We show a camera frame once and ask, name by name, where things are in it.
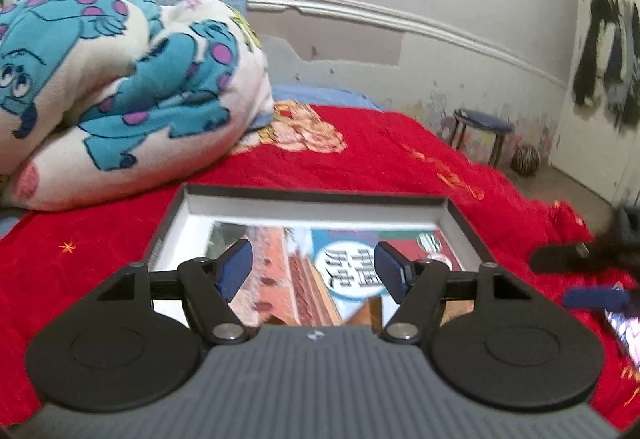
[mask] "phone screen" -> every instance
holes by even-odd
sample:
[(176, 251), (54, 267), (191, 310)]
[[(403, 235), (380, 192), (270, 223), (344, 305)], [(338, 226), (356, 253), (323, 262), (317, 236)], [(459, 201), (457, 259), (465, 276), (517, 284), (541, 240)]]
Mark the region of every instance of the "phone screen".
[(640, 368), (640, 318), (629, 318), (624, 313), (609, 311), (604, 311), (604, 315), (636, 368)]

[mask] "floor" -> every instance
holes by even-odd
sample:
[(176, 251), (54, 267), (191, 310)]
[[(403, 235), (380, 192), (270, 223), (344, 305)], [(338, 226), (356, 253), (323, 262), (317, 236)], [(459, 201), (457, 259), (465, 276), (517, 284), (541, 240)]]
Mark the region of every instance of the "floor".
[(559, 170), (544, 165), (530, 178), (519, 177), (511, 170), (503, 172), (525, 197), (546, 203), (567, 201), (582, 216), (591, 233), (602, 233), (609, 225), (611, 205)]

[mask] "stool leg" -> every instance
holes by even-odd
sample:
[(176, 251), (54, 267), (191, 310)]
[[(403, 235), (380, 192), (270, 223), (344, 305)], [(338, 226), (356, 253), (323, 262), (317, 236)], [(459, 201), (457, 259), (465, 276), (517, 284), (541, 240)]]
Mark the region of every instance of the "stool leg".
[(453, 140), (456, 138), (456, 132), (458, 132), (459, 124), (460, 122), (456, 120), (456, 125), (455, 127), (453, 127), (453, 130), (451, 131), (451, 137), (449, 138), (449, 146), (453, 146)]
[(491, 157), (489, 158), (489, 166), (498, 167), (498, 161), (500, 161), (500, 154), (502, 153), (502, 143), (504, 143), (504, 136), (496, 134), (494, 148), (492, 148)]
[(460, 150), (462, 146), (462, 141), (465, 139), (466, 125), (462, 124), (462, 132), (460, 132), (460, 139), (458, 140), (458, 144), (456, 145), (456, 150)]

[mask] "blanket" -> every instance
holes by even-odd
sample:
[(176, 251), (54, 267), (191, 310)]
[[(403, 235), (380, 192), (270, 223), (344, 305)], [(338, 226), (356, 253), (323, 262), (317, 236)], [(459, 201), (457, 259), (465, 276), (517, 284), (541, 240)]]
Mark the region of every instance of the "blanket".
[(4, 0), (4, 206), (65, 210), (202, 169), (271, 121), (260, 41), (216, 0)]
[[(526, 200), (499, 172), (470, 162), (402, 114), (287, 102), (276, 105), (275, 115), (276, 127), (245, 138), (190, 182), (447, 196), (501, 265), (557, 303), (571, 286), (633, 284), (613, 270), (533, 275), (527, 260), (539, 245), (591, 238), (580, 217), (565, 203)], [(102, 206), (31, 213), (0, 241), (0, 422), (22, 421), (38, 408), (23, 366), (34, 334), (118, 268), (143, 257), (178, 188), (175, 182)], [(592, 405), (627, 427), (640, 413), (640, 374), (597, 315), (576, 311), (575, 317), (606, 352)]]

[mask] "stool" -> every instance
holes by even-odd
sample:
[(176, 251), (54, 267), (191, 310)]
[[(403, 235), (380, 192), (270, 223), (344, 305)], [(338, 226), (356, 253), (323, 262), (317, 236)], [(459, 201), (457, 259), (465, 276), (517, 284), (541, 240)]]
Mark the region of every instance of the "stool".
[(482, 132), (491, 132), (495, 134), (494, 148), (491, 151), (491, 157), (489, 158), (489, 166), (496, 168), (498, 161), (500, 160), (500, 153), (502, 152), (502, 144), (504, 139), (511, 132), (513, 132), (513, 126), (507, 122), (502, 121), (500, 118), (491, 116), (481, 111), (467, 111), (466, 109), (456, 109), (453, 111), (453, 117), (456, 119), (456, 126), (451, 131), (451, 137), (449, 138), (449, 145), (453, 146), (453, 140), (456, 137), (458, 126), (462, 124), (462, 132), (460, 132), (460, 138), (456, 149), (460, 150), (462, 146), (463, 138), (465, 137), (466, 127), (472, 129), (482, 130)]

